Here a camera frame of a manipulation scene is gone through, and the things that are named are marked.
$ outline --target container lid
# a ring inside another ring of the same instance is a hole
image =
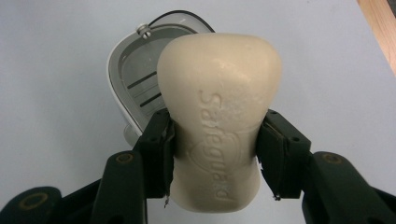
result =
[[[183,10],[165,13],[123,39],[108,61],[110,85],[122,111],[138,135],[152,114],[165,108],[157,81],[157,62],[175,38],[214,30],[197,15]]]

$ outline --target soap dish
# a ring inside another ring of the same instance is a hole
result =
[[[183,35],[214,33],[197,15],[170,11],[136,31],[111,51],[107,62],[110,89],[129,122],[124,136],[130,145],[132,133],[142,134],[151,116],[165,108],[157,82],[157,62],[165,46]]]

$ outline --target white table surface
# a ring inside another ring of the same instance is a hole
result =
[[[111,49],[173,9],[217,32],[258,35],[283,60],[273,105],[312,141],[396,194],[396,79],[356,0],[1,1],[0,208],[20,192],[67,195],[130,147],[106,82]],[[148,200],[149,223],[304,223],[300,200],[275,202],[262,182],[246,209],[195,214]]]

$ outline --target white background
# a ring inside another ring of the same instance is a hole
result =
[[[396,194],[396,80],[356,0],[1,1],[0,207],[53,186],[67,195],[127,150],[126,121],[106,83],[111,49],[136,25],[187,9],[217,32],[258,35],[278,49],[271,106],[312,141]],[[246,209],[194,214],[148,201],[149,223],[304,223],[301,201],[266,184]]]

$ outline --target soap bar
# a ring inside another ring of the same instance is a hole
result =
[[[250,35],[185,35],[165,47],[157,74],[176,128],[172,200],[202,213],[246,207],[260,187],[257,133],[280,80],[275,49]]]

